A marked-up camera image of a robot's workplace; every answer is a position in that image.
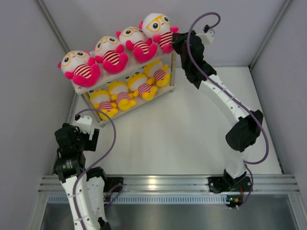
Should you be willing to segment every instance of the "white floor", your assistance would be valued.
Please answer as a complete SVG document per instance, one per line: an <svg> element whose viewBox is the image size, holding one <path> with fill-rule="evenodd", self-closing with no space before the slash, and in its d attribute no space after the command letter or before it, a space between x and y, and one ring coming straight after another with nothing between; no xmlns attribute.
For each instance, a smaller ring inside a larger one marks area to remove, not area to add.
<svg viewBox="0 0 307 230"><path fill-rule="evenodd" d="M260 109L259 99L247 67L216 68L229 90L252 110ZM86 108L79 97L76 112ZM225 135L230 130L224 115L190 84L182 69L176 71L174 93L167 93L114 120L117 141L101 162L107 174L222 174L234 152ZM281 174L268 133L270 153L260 165L251 165L254 174ZM100 158L112 143L113 129L101 128L96 152L86 152L86 166ZM248 160L257 161L265 152L261 135Z"/></svg>

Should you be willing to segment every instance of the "shelf post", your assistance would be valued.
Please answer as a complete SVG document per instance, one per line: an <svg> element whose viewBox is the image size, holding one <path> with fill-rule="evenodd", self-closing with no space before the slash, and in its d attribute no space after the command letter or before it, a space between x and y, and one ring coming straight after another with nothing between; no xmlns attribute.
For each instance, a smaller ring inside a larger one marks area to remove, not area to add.
<svg viewBox="0 0 307 230"><path fill-rule="evenodd" d="M82 99L84 100L85 104L87 105L87 107L91 108L91 109L94 109L94 106L93 104L91 103L90 101L90 95L88 94L88 92L85 92L83 94L81 94L81 97ZM95 118L95 120L100 123L101 122L101 119L100 117L98 116L97 112L95 111L92 111L93 112L93 116Z"/></svg>
<svg viewBox="0 0 307 230"><path fill-rule="evenodd" d="M176 53L172 52L171 81L169 82L170 86L175 86L176 58L177 58Z"/></svg>

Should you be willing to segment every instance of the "wall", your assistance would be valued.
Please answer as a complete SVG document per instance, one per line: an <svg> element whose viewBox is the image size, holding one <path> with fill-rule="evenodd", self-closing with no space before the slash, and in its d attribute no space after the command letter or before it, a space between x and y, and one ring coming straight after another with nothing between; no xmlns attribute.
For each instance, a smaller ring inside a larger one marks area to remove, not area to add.
<svg viewBox="0 0 307 230"><path fill-rule="evenodd" d="M251 63L261 41L284 0L44 0L50 14L71 49L92 50L105 35L138 26L152 12L165 13L172 25L187 32L201 14L215 11L222 21L214 43L207 47L207 60L217 66ZM198 33L214 16L200 21Z"/></svg>
<svg viewBox="0 0 307 230"><path fill-rule="evenodd" d="M0 30L0 229L24 230L72 89L57 68L64 53L33 0L1 2Z"/></svg>
<svg viewBox="0 0 307 230"><path fill-rule="evenodd" d="M295 0L260 57L254 81L286 166L307 202L307 1Z"/></svg>

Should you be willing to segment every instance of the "pink striped shirt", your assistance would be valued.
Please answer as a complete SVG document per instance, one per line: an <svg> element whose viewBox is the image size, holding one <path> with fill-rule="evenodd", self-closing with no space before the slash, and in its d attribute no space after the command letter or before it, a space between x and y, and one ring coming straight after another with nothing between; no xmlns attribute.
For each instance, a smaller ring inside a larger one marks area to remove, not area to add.
<svg viewBox="0 0 307 230"><path fill-rule="evenodd" d="M136 47L140 47L142 49L142 51L144 52L144 54L148 54L149 52L149 45L147 45L144 41L138 41L134 44L133 50Z"/></svg>
<svg viewBox="0 0 307 230"><path fill-rule="evenodd" d="M150 92L151 89L151 85L144 83L138 87L139 95L142 96L143 93Z"/></svg>
<svg viewBox="0 0 307 230"><path fill-rule="evenodd" d="M99 110L106 109L108 112L110 112L112 108L113 106L111 105L110 102L101 102L99 103L98 107Z"/></svg>
<svg viewBox="0 0 307 230"><path fill-rule="evenodd" d="M117 94L117 98L115 100L116 104L118 104L122 99L127 99L128 101L130 101L131 98L126 92L120 92L119 94Z"/></svg>
<svg viewBox="0 0 307 230"><path fill-rule="evenodd" d="M77 66L77 68L73 71L74 75L81 75L83 77L90 78L91 75L91 66L88 64L82 64Z"/></svg>
<svg viewBox="0 0 307 230"><path fill-rule="evenodd" d="M119 63L119 52L115 50L109 50L104 55L104 61L110 61L113 65L117 65Z"/></svg>
<svg viewBox="0 0 307 230"><path fill-rule="evenodd" d="M161 35L161 40L158 42L159 46L162 48L167 44L171 44L173 41L173 32L169 31Z"/></svg>
<svg viewBox="0 0 307 230"><path fill-rule="evenodd" d="M163 80L165 74L166 74L165 71L163 71L163 70L161 70L161 69L158 69L158 70L153 74L154 80L155 80L155 81Z"/></svg>

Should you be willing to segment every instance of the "plush toy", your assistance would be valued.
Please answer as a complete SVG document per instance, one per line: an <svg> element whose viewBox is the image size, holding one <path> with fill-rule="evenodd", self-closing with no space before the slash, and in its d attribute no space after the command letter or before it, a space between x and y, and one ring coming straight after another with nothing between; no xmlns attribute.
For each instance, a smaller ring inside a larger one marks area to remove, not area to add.
<svg viewBox="0 0 307 230"><path fill-rule="evenodd" d="M168 65L163 65L161 60L157 60L144 66L144 73L148 78L153 78L158 87L164 87L171 79L171 75L166 73L167 69Z"/></svg>
<svg viewBox="0 0 307 230"><path fill-rule="evenodd" d="M111 97L106 90L96 90L92 92L90 101L95 109L101 110L111 118L118 113L116 109L117 105L111 102ZM99 116L103 120L108 120L107 117L101 113L99 113Z"/></svg>
<svg viewBox="0 0 307 230"><path fill-rule="evenodd" d="M173 33L178 33L178 27L170 27L167 16L161 13L151 13L140 22L139 28L147 37L157 42L164 53L169 54L173 51Z"/></svg>
<svg viewBox="0 0 307 230"><path fill-rule="evenodd" d="M133 91L133 96L137 97L140 95L146 101L153 99L158 91L158 87L151 86L152 84L153 80L148 79L142 73L136 73L127 80L128 88Z"/></svg>
<svg viewBox="0 0 307 230"><path fill-rule="evenodd" d="M116 102L120 110L126 111L136 105L136 101L132 100L133 94L128 94L129 89L126 83L119 80L108 83L107 90L111 95L111 99Z"/></svg>
<svg viewBox="0 0 307 230"><path fill-rule="evenodd" d="M132 50L134 58L140 63L149 61L157 52L157 45L152 44L150 38L146 39L145 34L136 27L117 31L116 36L127 49Z"/></svg>
<svg viewBox="0 0 307 230"><path fill-rule="evenodd" d="M102 63L103 68L111 74L123 71L128 62L124 46L115 37L104 36L101 38L94 48L94 53L95 60Z"/></svg>
<svg viewBox="0 0 307 230"><path fill-rule="evenodd" d="M87 51L76 50L69 52L58 64L58 67L66 78L82 87L95 85L100 77L100 68Z"/></svg>

